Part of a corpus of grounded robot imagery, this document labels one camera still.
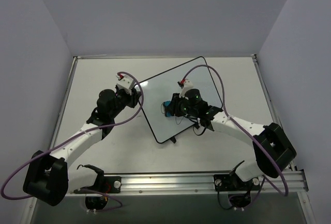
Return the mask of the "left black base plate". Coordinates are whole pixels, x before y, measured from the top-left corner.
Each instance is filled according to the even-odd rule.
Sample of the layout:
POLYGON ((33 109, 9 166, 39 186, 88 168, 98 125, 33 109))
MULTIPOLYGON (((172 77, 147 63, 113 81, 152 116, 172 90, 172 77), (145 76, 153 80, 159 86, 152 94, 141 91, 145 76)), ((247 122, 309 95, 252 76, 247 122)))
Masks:
POLYGON ((83 187, 102 193, 120 193, 122 178, 120 176, 98 176, 92 186, 83 187))

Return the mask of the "aluminium left side rail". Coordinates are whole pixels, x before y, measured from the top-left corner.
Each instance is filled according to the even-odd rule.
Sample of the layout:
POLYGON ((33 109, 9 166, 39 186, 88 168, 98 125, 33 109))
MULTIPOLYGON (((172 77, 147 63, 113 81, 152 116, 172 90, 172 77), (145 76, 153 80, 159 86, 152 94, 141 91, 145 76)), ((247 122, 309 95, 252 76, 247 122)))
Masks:
POLYGON ((71 85, 72 85, 74 73, 75 73, 76 66, 77 66, 77 60, 78 60, 78 57, 74 56, 72 64, 71 64, 71 68, 70 68, 66 88, 65 88, 63 101, 62 101, 62 104, 61 104, 61 107, 60 107, 60 110, 59 110, 59 113, 58 113, 58 118, 57 118, 57 121, 56 121, 56 125, 55 125, 55 128, 54 128, 52 139, 56 139, 59 127, 61 125, 61 121, 62 121, 63 114, 64 114, 64 111, 65 111, 66 103, 67 103, 67 100, 68 100, 68 96, 69 96, 70 88, 71 88, 71 85))

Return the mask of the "aluminium front rail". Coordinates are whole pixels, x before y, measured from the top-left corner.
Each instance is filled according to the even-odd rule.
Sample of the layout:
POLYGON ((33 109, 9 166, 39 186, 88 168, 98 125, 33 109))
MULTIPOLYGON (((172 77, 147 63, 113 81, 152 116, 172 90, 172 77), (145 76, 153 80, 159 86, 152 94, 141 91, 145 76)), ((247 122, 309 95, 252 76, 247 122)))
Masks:
MULTIPOLYGON (((83 168, 79 168, 71 172, 79 173, 83 168)), ((122 185, 120 193, 123 195, 135 195, 139 193, 144 194, 190 194, 198 193, 212 193, 219 189, 215 189, 214 174, 230 174, 229 172, 196 172, 196 173, 148 173, 148 174, 107 174, 104 176, 120 176, 122 178, 122 185)), ((227 193, 241 193, 248 190, 253 192, 261 189, 263 192, 276 192, 280 190, 285 192, 305 192, 308 191, 308 184, 303 171, 286 170, 283 174, 284 180, 280 177, 269 178, 258 176, 244 183, 243 189, 239 191, 221 191, 227 193)), ((77 190, 68 192, 73 193, 94 193, 93 190, 77 190)))

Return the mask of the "blue bone-shaped eraser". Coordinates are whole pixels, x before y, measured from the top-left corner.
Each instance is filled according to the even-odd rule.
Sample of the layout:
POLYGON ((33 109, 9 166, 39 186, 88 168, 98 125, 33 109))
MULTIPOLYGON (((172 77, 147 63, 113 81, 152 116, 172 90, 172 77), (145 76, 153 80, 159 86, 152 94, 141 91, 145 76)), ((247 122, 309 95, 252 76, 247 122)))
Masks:
POLYGON ((163 106, 163 109, 164 109, 164 115, 165 115, 165 117, 171 117, 171 116, 173 116, 171 101, 165 101, 165 102, 163 102, 162 106, 163 106))

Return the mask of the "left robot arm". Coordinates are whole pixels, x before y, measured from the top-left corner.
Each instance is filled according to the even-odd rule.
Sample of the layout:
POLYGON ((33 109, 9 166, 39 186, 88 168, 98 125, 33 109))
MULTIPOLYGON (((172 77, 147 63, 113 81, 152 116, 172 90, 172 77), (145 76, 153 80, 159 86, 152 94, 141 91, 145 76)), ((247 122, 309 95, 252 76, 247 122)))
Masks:
POLYGON ((142 104, 143 93, 135 88, 125 91, 105 89, 99 93, 97 106, 81 129, 61 145, 32 156, 23 191, 50 206, 58 205, 66 193, 104 188, 103 170, 86 165, 79 173, 69 174, 70 166, 92 145, 103 140, 117 126, 114 119, 125 108, 142 104))

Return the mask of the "white whiteboard black frame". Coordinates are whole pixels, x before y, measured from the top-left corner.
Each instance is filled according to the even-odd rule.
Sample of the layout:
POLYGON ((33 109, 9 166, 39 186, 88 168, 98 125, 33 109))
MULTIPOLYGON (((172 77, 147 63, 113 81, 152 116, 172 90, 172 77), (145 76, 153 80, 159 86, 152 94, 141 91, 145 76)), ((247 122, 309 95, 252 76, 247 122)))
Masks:
POLYGON ((144 94, 143 114, 157 143, 163 144, 171 137, 190 128, 195 121, 184 117, 165 117, 163 102, 170 101, 174 93, 180 93, 178 82, 188 79, 193 89, 198 89, 204 101, 209 105, 223 109, 221 96, 206 59, 202 56, 168 69, 141 82, 144 94))

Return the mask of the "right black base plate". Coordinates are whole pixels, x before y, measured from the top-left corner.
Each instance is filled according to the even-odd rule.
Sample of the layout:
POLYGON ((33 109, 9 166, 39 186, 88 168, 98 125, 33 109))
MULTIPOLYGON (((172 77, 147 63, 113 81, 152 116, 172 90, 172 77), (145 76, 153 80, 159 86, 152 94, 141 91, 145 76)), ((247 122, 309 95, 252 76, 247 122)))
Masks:
POLYGON ((236 174, 214 174, 215 189, 219 191, 239 191, 243 189, 244 183, 236 174))

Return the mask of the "aluminium rail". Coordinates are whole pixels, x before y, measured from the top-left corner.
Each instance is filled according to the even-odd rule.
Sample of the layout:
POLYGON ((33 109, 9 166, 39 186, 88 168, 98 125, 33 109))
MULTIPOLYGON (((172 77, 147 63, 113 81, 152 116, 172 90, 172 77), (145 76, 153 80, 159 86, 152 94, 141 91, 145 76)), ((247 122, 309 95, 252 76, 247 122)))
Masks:
MULTIPOLYGON (((79 173, 83 168, 79 168, 71 172, 79 173)), ((135 195, 139 193, 144 194, 190 194, 198 193, 212 193, 219 189, 215 189, 214 174, 230 174, 229 172, 196 172, 196 173, 148 173, 148 174, 107 174, 104 176, 120 176, 122 178, 122 185, 120 193, 123 195, 135 195)), ((243 189, 239 191, 221 191, 227 193, 241 193, 248 190, 253 192, 261 189, 263 192, 276 192, 280 190, 285 192, 305 192, 308 191, 308 184, 303 171, 286 170, 283 174, 284 180, 280 177, 269 178, 258 176, 244 183, 243 189)), ((94 193, 93 190, 77 190, 68 192, 73 193, 94 193)))
POLYGON ((60 107, 60 110, 59 110, 59 113, 58 113, 58 118, 57 118, 57 121, 56 121, 56 125, 55 125, 55 128, 54 128, 52 139, 56 139, 59 127, 61 125, 61 121, 62 121, 63 114, 64 114, 64 111, 65 111, 66 103, 67 103, 67 100, 68 100, 68 96, 69 96, 70 88, 71 88, 71 85, 72 85, 74 73, 75 73, 76 66, 77 66, 77 60, 78 60, 78 57, 74 56, 72 64, 71 64, 71 68, 70 68, 66 88, 65 88, 63 101, 62 101, 62 104, 61 104, 61 107, 60 107))
POLYGON ((289 138, 287 137, 287 135, 285 134, 285 131, 283 130, 283 127, 282 127, 282 124, 281 124, 281 121, 280 121, 280 118, 277 114, 277 111, 276 111, 276 107, 271 99, 271 96, 268 92, 268 89, 266 87, 266 84, 263 80, 263 77, 262 77, 262 74, 261 74, 261 71, 260 71, 260 68, 259 68, 259 62, 258 62, 258 56, 256 54, 252 54, 251 55, 252 57, 252 60, 253 60, 253 63, 254 63, 254 66, 255 66, 255 69, 256 69, 256 72, 258 74, 258 78, 260 80, 260 84, 261 84, 261 87, 262 87, 262 90, 263 90, 263 93, 264 93, 264 96, 265 96, 265 99, 267 101, 267 105, 268 105, 268 109, 269 109, 269 112, 272 116, 272 120, 274 123, 276 123, 281 129, 282 129, 282 135, 281 137, 282 138, 285 138, 285 145, 290 149, 290 151, 292 152, 292 159, 290 161, 290 164, 289 164, 289 168, 292 170, 292 171, 297 171, 297 166, 294 164, 294 158, 296 157, 297 155, 297 152, 293 146, 293 144, 290 142, 289 138))

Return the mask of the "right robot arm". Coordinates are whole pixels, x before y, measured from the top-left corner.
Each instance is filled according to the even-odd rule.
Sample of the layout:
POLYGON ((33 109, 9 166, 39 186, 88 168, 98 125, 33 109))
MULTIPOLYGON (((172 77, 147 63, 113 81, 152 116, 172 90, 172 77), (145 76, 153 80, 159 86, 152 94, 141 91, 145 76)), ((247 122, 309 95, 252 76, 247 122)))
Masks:
POLYGON ((166 117, 187 118, 204 129, 224 133, 253 147, 254 159, 240 162, 232 169, 229 178, 235 189, 242 189, 258 176, 279 177, 296 157, 296 150, 280 125, 256 124, 231 116, 204 101, 198 89, 190 89, 184 97, 174 93, 162 105, 166 117))

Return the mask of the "aluminium right side rail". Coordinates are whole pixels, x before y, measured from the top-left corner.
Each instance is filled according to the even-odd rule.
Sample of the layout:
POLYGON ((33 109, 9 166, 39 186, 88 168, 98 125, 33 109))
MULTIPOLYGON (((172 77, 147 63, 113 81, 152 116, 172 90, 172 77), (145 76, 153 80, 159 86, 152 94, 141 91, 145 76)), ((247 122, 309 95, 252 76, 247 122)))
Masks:
POLYGON ((259 68, 259 62, 258 62, 258 56, 256 54, 252 54, 251 55, 252 57, 252 60, 253 60, 253 63, 254 63, 254 66, 255 66, 255 69, 256 69, 256 72, 258 74, 258 78, 260 80, 260 84, 261 84, 261 87, 262 87, 262 90, 263 90, 263 93, 264 93, 264 96, 265 96, 265 99, 267 101, 267 105, 268 105, 268 109, 269 109, 269 112, 272 116, 272 120, 274 123, 276 123, 281 129, 282 129, 282 135, 281 137, 282 138, 285 138, 285 145, 290 149, 290 151, 292 152, 292 159, 290 161, 290 164, 289 164, 289 168, 292 170, 292 171, 297 171, 297 166, 294 164, 294 158, 296 157, 297 155, 297 152, 293 146, 293 144, 290 142, 289 138, 287 137, 287 135, 285 134, 285 131, 283 130, 283 127, 282 127, 282 124, 281 124, 281 121, 280 121, 280 118, 277 114, 277 111, 276 111, 276 107, 271 99, 271 96, 268 92, 268 89, 266 87, 266 84, 263 80, 263 77, 262 77, 262 74, 261 74, 261 71, 260 71, 260 68, 259 68))

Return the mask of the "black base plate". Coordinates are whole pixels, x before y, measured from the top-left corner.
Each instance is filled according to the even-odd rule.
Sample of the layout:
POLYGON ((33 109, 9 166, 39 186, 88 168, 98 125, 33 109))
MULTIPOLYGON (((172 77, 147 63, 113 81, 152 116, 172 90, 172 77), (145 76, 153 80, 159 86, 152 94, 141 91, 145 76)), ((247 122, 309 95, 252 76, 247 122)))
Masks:
POLYGON ((98 176, 92 186, 83 187, 102 193, 120 193, 122 178, 120 176, 98 176))
POLYGON ((214 174, 215 189, 219 191, 239 191, 243 189, 244 183, 236 174, 214 174))

